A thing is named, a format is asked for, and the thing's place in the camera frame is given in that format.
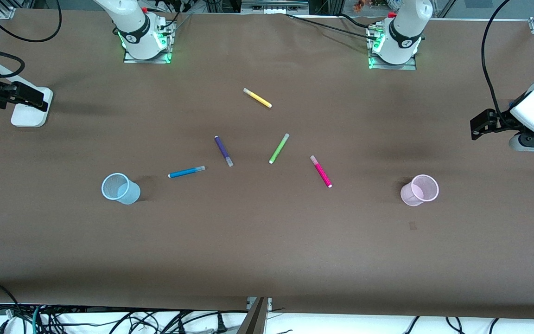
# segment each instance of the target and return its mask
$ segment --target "wire bundle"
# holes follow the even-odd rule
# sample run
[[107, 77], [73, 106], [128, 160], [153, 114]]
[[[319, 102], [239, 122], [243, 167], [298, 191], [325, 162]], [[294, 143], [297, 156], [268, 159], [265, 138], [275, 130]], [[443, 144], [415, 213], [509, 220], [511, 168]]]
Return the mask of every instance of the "wire bundle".
[[187, 315], [193, 313], [193, 310], [185, 309], [180, 310], [178, 315], [173, 317], [165, 326], [162, 326], [159, 321], [154, 317], [160, 311], [175, 311], [174, 309], [149, 309], [149, 308], [106, 308], [107, 311], [127, 311], [118, 321], [111, 321], [102, 324], [92, 323], [64, 323], [61, 322], [59, 316], [63, 313], [81, 313], [87, 312], [90, 307], [76, 307], [76, 306], [38, 306], [20, 304], [17, 299], [7, 290], [0, 285], [2, 290], [13, 302], [13, 304], [0, 304], [0, 312], [9, 310], [12, 312], [13, 317], [18, 317], [24, 322], [24, 333], [26, 334], [26, 324], [32, 328], [32, 334], [68, 334], [66, 332], [67, 327], [72, 326], [92, 326], [100, 327], [111, 325], [114, 326], [110, 329], [108, 334], [113, 334], [115, 330], [125, 321], [129, 321], [128, 334], [133, 334], [136, 330], [142, 327], [154, 328], [154, 334], [184, 334], [184, 325], [192, 321], [196, 321], [201, 318], [217, 315], [218, 320], [221, 319], [221, 315], [225, 313], [246, 313], [246, 311], [216, 311], [206, 313], [204, 315], [198, 315], [191, 319], [184, 321]]

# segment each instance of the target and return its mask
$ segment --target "blue marker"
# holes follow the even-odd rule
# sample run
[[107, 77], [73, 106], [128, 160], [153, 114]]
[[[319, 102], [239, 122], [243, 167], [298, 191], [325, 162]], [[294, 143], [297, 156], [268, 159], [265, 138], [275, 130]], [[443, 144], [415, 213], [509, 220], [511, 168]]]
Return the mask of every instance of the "blue marker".
[[168, 175], [168, 177], [169, 178], [177, 178], [177, 177], [182, 177], [183, 175], [193, 174], [193, 173], [197, 173], [197, 172], [201, 172], [201, 171], [205, 171], [205, 166], [189, 168], [189, 169], [185, 169], [184, 171], [178, 171], [178, 172], [170, 173]]
[[217, 135], [214, 137], [214, 139], [216, 140], [216, 144], [218, 144], [218, 148], [220, 149], [220, 152], [222, 152], [224, 159], [226, 159], [226, 162], [228, 163], [228, 165], [232, 167], [234, 163], [232, 162], [232, 159], [229, 158], [228, 151], [226, 150], [224, 144], [222, 144], [222, 141]]

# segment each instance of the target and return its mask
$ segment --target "yellow marker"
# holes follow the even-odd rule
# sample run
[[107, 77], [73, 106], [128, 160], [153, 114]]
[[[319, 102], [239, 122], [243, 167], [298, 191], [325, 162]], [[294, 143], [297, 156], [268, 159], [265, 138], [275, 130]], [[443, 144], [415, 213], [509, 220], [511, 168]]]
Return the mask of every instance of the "yellow marker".
[[260, 103], [262, 103], [265, 107], [267, 108], [271, 108], [271, 103], [265, 101], [262, 97], [260, 97], [259, 95], [253, 93], [252, 91], [249, 91], [248, 89], [244, 89], [244, 93], [247, 93], [248, 95], [250, 95], [252, 98], [254, 98], [255, 100], [259, 101]]

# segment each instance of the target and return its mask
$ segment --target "blue plastic cup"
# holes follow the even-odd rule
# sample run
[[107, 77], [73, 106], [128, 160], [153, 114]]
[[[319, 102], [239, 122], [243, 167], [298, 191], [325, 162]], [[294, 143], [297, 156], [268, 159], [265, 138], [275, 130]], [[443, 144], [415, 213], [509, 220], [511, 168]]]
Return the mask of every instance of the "blue plastic cup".
[[140, 198], [140, 194], [140, 186], [125, 174], [113, 173], [102, 181], [102, 195], [111, 201], [131, 205]]

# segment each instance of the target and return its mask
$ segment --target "pink marker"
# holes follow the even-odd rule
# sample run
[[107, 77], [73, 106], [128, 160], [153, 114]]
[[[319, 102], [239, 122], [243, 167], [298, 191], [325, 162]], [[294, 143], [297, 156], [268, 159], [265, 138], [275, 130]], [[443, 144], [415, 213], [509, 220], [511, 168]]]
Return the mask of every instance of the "pink marker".
[[333, 186], [333, 185], [331, 184], [331, 181], [327, 177], [327, 174], [324, 173], [324, 170], [320, 166], [320, 163], [318, 163], [318, 161], [316, 160], [316, 158], [314, 158], [314, 156], [311, 156], [310, 160], [312, 160], [312, 163], [314, 163], [314, 167], [316, 167], [316, 170], [318, 171], [318, 174], [324, 180], [325, 186], [327, 186], [328, 188], [331, 188], [331, 186]]

